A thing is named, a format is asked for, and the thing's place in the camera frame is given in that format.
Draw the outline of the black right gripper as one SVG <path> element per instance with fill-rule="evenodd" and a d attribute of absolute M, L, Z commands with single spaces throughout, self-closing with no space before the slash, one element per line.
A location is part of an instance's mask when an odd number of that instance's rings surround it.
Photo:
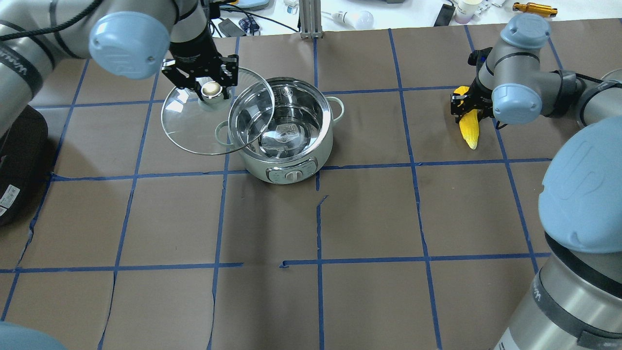
<path fill-rule="evenodd" d="M 468 92 L 453 92 L 449 98 L 449 112 L 454 116 L 456 124 L 459 124 L 460 120 L 473 110 L 477 111 L 479 120 L 494 117 L 491 100 L 492 90 L 485 87 L 479 78 L 482 67 L 484 67 L 484 71 L 488 72 L 486 60 L 492 49 L 492 47 L 487 47 L 473 50 L 469 54 L 468 64 L 476 68 L 476 76 L 469 86 Z"/>

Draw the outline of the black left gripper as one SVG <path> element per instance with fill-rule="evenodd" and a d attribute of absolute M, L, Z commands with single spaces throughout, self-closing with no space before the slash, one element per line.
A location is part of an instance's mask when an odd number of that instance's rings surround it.
<path fill-rule="evenodd" d="M 209 77 L 223 88 L 224 99 L 232 98 L 238 86 L 239 55 L 222 57 L 212 37 L 171 42 L 173 59 L 162 60 L 162 73 L 177 89 L 189 89 L 200 99 L 196 78 Z"/>

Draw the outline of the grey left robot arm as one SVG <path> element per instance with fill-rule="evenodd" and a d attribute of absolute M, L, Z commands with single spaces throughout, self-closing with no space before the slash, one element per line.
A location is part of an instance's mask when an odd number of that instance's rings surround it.
<path fill-rule="evenodd" d="M 93 58 L 131 79 L 164 69 L 178 88 L 238 83 L 239 57 L 219 53 L 199 0 L 3 0 L 1 133 L 64 59 Z"/>

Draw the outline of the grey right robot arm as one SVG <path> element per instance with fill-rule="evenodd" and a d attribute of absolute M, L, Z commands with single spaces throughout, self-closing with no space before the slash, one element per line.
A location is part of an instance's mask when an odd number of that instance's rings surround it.
<path fill-rule="evenodd" d="M 473 146 L 479 122 L 525 124 L 569 118 L 580 130 L 544 175 L 538 215 L 551 256 L 538 270 L 496 350 L 621 348 L 621 71 L 592 78 L 544 72 L 540 49 L 551 27 L 537 14 L 511 18 L 493 47 L 475 50 L 469 87 L 450 102 Z"/>

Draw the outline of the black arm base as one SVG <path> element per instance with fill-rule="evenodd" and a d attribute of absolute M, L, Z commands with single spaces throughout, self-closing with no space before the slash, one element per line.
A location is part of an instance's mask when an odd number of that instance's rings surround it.
<path fill-rule="evenodd" d="M 41 159 L 48 142 L 46 119 L 26 106 L 1 137 L 0 224 L 13 222 L 33 195 L 41 175 Z"/>

